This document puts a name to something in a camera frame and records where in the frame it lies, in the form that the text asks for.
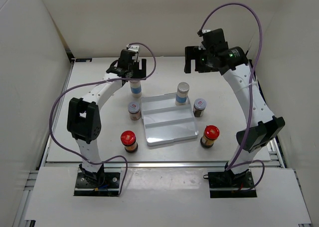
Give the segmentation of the silver-lid blue-label bottle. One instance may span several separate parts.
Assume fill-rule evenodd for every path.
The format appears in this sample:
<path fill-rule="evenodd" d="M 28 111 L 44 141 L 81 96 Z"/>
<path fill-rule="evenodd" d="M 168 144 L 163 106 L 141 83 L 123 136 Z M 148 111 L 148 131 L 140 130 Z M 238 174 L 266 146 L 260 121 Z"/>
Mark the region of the silver-lid blue-label bottle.
<path fill-rule="evenodd" d="M 177 86 L 177 92 L 175 96 L 176 105 L 184 105 L 186 103 L 189 92 L 189 84 L 186 82 L 181 82 Z"/>
<path fill-rule="evenodd" d="M 142 95 L 142 86 L 140 81 L 129 81 L 132 96 L 140 98 Z"/>

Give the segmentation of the white-lid spice jar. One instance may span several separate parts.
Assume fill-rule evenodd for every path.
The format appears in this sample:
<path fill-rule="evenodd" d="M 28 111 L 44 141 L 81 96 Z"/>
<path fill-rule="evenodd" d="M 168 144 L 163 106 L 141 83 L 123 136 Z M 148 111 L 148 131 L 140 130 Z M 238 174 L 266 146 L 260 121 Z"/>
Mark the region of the white-lid spice jar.
<path fill-rule="evenodd" d="M 134 101 L 130 102 L 128 104 L 128 112 L 132 120 L 139 120 L 141 118 L 140 104 Z"/>
<path fill-rule="evenodd" d="M 195 117 L 201 117 L 204 113 L 204 110 L 206 108 L 206 101 L 202 98 L 198 98 L 195 100 L 193 105 L 193 113 Z"/>

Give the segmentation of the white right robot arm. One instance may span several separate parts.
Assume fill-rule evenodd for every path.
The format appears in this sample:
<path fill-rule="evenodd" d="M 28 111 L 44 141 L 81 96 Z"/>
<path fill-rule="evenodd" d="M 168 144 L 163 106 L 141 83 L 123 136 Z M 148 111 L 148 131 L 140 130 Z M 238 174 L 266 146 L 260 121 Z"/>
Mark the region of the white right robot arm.
<path fill-rule="evenodd" d="M 225 166 L 224 182 L 230 187 L 242 181 L 257 153 L 266 146 L 285 125 L 283 117 L 276 117 L 263 99 L 253 70 L 240 47 L 227 49 L 219 44 L 208 50 L 200 46 L 185 48 L 185 73 L 190 73 L 191 61 L 195 71 L 216 72 L 230 85 L 246 119 L 246 128 L 236 134 L 238 147 Z"/>

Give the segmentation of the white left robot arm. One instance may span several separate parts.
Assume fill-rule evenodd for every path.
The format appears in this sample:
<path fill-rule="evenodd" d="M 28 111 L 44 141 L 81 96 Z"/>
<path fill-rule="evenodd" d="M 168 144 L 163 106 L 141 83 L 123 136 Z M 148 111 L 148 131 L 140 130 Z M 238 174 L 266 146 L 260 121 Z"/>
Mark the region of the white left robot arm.
<path fill-rule="evenodd" d="M 100 109 L 106 101 L 127 82 L 127 78 L 146 77 L 146 61 L 139 67 L 139 45 L 131 45 L 123 49 L 117 62 L 106 71 L 104 83 L 95 87 L 81 98 L 69 101 L 67 130 L 75 139 L 83 163 L 80 169 L 87 175 L 87 181 L 93 187 L 104 183 L 104 174 L 99 156 L 97 138 L 101 132 Z"/>

